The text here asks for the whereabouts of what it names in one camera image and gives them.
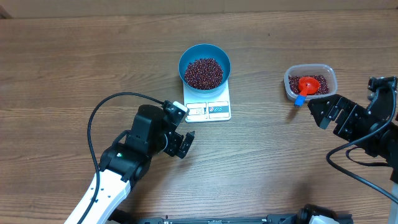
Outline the red scoop with blue handle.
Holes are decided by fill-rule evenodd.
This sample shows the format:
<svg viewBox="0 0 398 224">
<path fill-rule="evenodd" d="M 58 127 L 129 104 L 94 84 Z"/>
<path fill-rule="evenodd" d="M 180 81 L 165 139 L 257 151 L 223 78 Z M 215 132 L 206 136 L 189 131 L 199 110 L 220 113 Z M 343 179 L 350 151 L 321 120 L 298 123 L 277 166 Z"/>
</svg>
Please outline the red scoop with blue handle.
<svg viewBox="0 0 398 224">
<path fill-rule="evenodd" d="M 313 95 L 318 91 L 320 87 L 320 83 L 318 80 L 312 77 L 302 77 L 298 81 L 298 89 L 300 93 L 296 97 L 294 102 L 294 106 L 301 107 L 303 106 L 305 99 L 308 95 Z"/>
</svg>

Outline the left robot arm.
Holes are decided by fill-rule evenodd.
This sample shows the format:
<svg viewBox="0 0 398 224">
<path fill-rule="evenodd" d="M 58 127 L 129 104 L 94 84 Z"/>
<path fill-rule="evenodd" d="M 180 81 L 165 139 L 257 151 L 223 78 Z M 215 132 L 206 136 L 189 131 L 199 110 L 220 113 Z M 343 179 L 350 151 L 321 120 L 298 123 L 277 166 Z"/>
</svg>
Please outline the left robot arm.
<svg viewBox="0 0 398 224">
<path fill-rule="evenodd" d="M 98 170 L 67 223 L 106 223 L 118 205 L 149 170 L 152 158 L 164 152 L 183 159 L 194 132 L 176 133 L 189 109 L 175 101 L 161 107 L 141 105 L 132 128 L 123 131 L 101 155 Z"/>
</svg>

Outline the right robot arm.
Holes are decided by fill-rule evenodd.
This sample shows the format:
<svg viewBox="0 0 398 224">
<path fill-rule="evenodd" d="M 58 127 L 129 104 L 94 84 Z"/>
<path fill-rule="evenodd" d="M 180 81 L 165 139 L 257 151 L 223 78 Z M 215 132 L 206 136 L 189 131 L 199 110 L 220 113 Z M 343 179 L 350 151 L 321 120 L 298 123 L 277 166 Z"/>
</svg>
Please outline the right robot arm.
<svg viewBox="0 0 398 224">
<path fill-rule="evenodd" d="M 391 200 L 389 223 L 397 223 L 397 125 L 393 123 L 396 113 L 396 91 L 388 88 L 369 88 L 369 105 L 359 104 L 341 96 L 331 95 L 315 98 L 308 102 L 308 108 L 318 127 L 326 129 L 330 121 L 336 122 L 333 134 L 347 141 L 326 155 L 326 161 L 336 170 L 378 191 Z M 346 157 L 355 149 L 363 149 L 371 157 L 382 157 L 385 162 L 355 163 L 366 167 L 390 167 L 393 188 L 388 192 L 339 166 L 331 160 L 331 156 L 345 150 Z"/>
</svg>

